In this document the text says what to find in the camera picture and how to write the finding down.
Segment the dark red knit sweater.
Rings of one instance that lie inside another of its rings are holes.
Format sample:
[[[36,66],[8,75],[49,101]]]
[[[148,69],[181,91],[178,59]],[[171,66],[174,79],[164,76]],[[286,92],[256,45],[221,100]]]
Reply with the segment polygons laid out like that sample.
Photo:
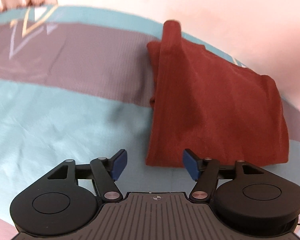
[[[164,23],[147,44],[154,74],[153,122],[146,164],[182,167],[183,150],[232,165],[288,161],[289,136],[275,81],[237,66]]]

